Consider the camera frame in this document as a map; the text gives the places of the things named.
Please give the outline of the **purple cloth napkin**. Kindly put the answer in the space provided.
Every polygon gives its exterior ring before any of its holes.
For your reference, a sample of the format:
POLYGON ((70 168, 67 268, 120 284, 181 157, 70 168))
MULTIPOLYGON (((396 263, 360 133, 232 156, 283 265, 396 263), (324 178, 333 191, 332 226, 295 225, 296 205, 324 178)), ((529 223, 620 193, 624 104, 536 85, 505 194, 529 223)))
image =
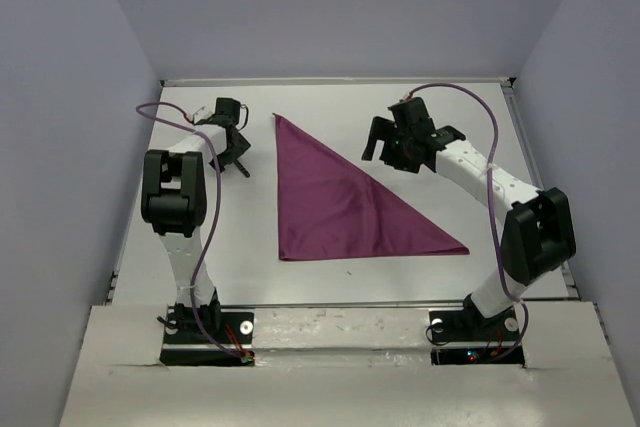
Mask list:
POLYGON ((281 261, 467 255, 460 241, 281 115, 274 116, 281 261))

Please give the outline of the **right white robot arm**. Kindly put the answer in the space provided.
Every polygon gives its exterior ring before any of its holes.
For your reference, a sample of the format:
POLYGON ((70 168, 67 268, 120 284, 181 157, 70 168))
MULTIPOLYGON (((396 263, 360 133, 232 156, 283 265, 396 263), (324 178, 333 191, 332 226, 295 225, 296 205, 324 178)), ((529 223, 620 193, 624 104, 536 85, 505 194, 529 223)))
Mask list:
POLYGON ((499 266, 469 294, 460 315, 462 331, 482 339, 539 278, 576 253, 567 196, 523 182, 488 160, 452 126, 438 128, 424 101, 414 98, 390 107, 391 118, 373 118, 362 154, 396 170, 418 173, 421 167, 450 180, 489 211, 496 223, 499 266))

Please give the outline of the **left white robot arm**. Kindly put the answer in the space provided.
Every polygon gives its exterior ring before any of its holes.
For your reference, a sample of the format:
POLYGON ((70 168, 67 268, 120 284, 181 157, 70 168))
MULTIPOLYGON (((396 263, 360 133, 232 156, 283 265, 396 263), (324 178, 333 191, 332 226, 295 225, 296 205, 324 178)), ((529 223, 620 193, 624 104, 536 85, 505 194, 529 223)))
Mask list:
POLYGON ((186 328, 195 339, 209 342, 221 330, 216 287, 209 277, 204 254, 212 236, 201 237, 208 201, 205 170, 213 169, 215 180, 227 167, 250 176, 241 158, 251 147, 242 131, 248 124, 248 107, 233 98, 219 97, 211 109, 189 114, 172 105, 184 125, 165 124, 184 137, 165 149, 145 153, 141 187, 141 216, 157 234, 167 252, 176 283, 178 309, 193 310, 186 328))

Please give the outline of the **metal spoon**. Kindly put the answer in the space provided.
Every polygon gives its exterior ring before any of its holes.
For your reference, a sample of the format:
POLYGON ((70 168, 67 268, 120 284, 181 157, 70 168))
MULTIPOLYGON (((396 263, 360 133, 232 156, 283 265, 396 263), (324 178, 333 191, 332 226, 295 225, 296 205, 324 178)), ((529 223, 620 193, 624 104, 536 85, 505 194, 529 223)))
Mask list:
POLYGON ((236 166, 236 168, 242 173, 242 175, 245 178, 250 178, 251 174, 250 172, 246 169, 246 167, 242 164, 242 162, 239 159, 236 159, 234 161, 234 165, 236 166))

